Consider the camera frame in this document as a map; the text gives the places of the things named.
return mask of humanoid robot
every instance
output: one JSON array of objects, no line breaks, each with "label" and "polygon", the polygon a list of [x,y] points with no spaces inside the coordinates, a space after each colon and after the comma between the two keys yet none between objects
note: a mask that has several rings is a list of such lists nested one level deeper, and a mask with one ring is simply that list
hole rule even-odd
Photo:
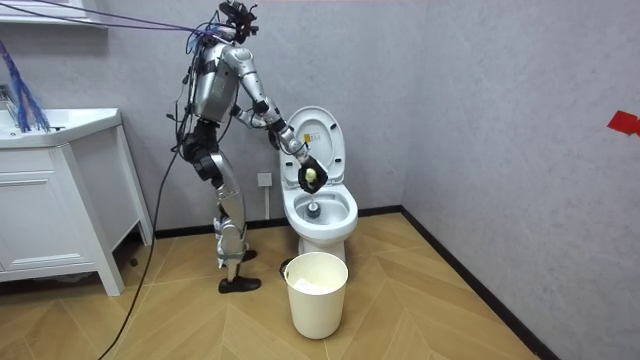
[{"label": "humanoid robot", "polygon": [[[310,156],[308,146],[295,138],[275,102],[266,96],[251,52],[237,46],[258,31],[251,24],[257,19],[252,9],[235,0],[220,4],[220,10],[227,15],[226,24],[214,24],[215,31],[197,34],[194,61],[183,81],[189,82],[185,113],[199,119],[193,131],[179,143],[178,151],[182,151],[183,158],[203,181],[211,180],[217,192],[220,211],[219,218],[214,219],[217,253],[227,267],[227,278],[218,286],[221,293],[252,291],[261,285],[260,279],[238,275],[241,262],[257,253],[247,251],[244,200],[231,165],[218,146],[216,130],[226,119],[227,111],[249,128],[268,130],[276,149],[295,156],[300,162],[298,181],[303,190],[313,194],[327,181],[325,169]],[[250,110],[243,111],[235,104],[239,86],[252,100]]]}]

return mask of toilet seat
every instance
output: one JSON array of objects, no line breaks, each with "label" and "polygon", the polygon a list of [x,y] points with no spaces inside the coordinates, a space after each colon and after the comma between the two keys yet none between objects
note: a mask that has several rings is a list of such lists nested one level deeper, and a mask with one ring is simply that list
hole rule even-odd
[{"label": "toilet seat", "polygon": [[[289,119],[295,137],[309,146],[309,154],[327,171],[327,185],[341,184],[344,179],[346,151],[342,129],[327,110],[306,106]],[[298,188],[298,164],[295,157],[280,152],[280,172],[283,185]]]}]

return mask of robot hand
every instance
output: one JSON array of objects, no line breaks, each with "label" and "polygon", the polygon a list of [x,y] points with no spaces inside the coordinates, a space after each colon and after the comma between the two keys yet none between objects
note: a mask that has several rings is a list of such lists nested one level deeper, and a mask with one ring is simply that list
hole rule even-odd
[{"label": "robot hand", "polygon": [[324,184],[327,183],[327,171],[313,157],[307,157],[307,160],[300,163],[298,170],[298,183],[302,190],[309,194],[315,194]]}]

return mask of wooden floor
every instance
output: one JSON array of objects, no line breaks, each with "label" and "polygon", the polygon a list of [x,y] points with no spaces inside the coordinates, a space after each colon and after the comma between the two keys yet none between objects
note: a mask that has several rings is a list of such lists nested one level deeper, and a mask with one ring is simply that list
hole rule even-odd
[{"label": "wooden floor", "polygon": [[[211,235],[159,240],[147,285],[109,359],[536,359],[400,214],[360,218],[347,241],[349,282],[338,331],[314,341],[291,323],[280,263],[289,227],[251,230],[259,256],[243,275],[261,289],[220,295]],[[96,359],[129,307],[148,249],[121,254],[128,286],[0,284],[0,359]],[[132,267],[129,259],[140,264]]]}]

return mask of toilet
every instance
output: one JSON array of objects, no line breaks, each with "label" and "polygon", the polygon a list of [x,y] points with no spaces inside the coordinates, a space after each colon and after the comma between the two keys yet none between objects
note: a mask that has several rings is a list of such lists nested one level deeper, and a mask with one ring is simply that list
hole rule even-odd
[{"label": "toilet", "polygon": [[280,175],[284,210],[289,223],[300,235],[300,255],[321,251],[333,254],[346,263],[345,240],[358,222],[358,205],[342,183],[346,166],[346,151],[342,130],[327,110],[307,106],[291,116],[289,125],[296,138],[309,145],[309,152],[327,170],[327,184],[313,196],[320,206],[320,215],[312,219],[307,206],[312,195],[298,184],[300,164],[295,157],[280,151]]}]

